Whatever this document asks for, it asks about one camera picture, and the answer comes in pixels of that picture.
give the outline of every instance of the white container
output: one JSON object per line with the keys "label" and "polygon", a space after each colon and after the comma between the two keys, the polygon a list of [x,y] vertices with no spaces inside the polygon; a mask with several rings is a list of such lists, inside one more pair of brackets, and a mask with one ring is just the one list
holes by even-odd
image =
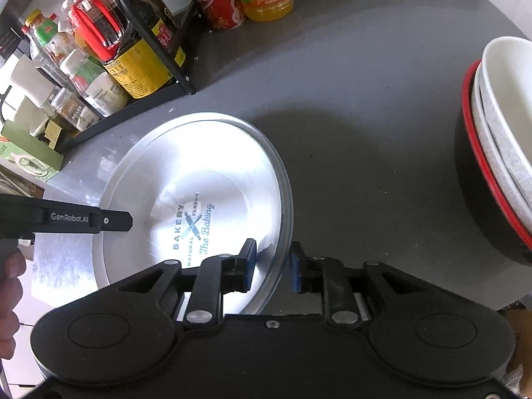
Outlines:
{"label": "white container", "polygon": [[473,114],[474,127],[477,131],[477,136],[486,156],[486,160],[488,161],[489,167],[491,168],[499,187],[504,193],[504,197],[525,228],[532,233],[532,209],[519,191],[519,188],[513,181],[512,176],[510,176],[508,169],[506,169],[506,165],[504,164],[501,153],[491,135],[486,116],[484,115],[482,100],[480,97],[481,73],[482,63],[478,66],[471,92],[471,112]]}
{"label": "white container", "polygon": [[532,205],[532,42],[491,41],[482,56],[480,95],[502,160]]}

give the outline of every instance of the green box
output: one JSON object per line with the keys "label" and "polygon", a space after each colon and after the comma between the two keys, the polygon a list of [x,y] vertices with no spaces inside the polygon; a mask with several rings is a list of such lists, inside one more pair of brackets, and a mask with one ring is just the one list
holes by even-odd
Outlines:
{"label": "green box", "polygon": [[0,131],[0,156],[41,181],[61,170],[63,155],[32,137],[22,127],[6,121]]}

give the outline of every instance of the white bottle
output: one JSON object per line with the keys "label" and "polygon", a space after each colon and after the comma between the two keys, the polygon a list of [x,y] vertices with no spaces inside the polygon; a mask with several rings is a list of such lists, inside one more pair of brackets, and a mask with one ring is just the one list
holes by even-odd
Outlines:
{"label": "white bottle", "polygon": [[129,94],[103,68],[80,49],[73,50],[60,65],[78,93],[105,117],[124,108]]}

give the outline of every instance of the white bowl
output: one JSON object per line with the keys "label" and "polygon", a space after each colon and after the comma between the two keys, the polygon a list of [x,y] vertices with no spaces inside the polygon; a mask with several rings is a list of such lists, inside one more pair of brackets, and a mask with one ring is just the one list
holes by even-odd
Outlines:
{"label": "white bowl", "polygon": [[502,160],[532,205],[532,42],[491,41],[482,56],[480,95]]}
{"label": "white bowl", "polygon": [[283,163],[250,124],[189,114],[143,137],[122,159],[100,207],[129,211],[129,232],[95,235],[99,288],[165,260],[183,268],[257,241],[251,291],[224,296],[225,313],[257,313],[275,289],[292,239],[292,193]]}
{"label": "white bowl", "polygon": [[478,66],[475,73],[473,89],[471,92],[471,112],[473,114],[474,127],[477,131],[477,136],[482,146],[482,150],[486,156],[489,167],[493,172],[495,179],[504,197],[512,207],[521,223],[525,228],[532,232],[532,209],[528,206],[525,198],[519,191],[519,188],[513,181],[512,176],[506,169],[506,165],[502,159],[495,140],[491,135],[486,116],[482,106],[482,99],[480,97],[480,78],[482,73],[482,63]]}

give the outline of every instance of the black handle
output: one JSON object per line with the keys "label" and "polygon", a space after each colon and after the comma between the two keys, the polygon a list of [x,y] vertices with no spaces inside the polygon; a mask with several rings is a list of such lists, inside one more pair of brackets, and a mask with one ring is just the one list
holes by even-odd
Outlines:
{"label": "black handle", "polygon": [[28,232],[98,234],[132,226],[126,211],[0,194],[0,238],[19,239]]}

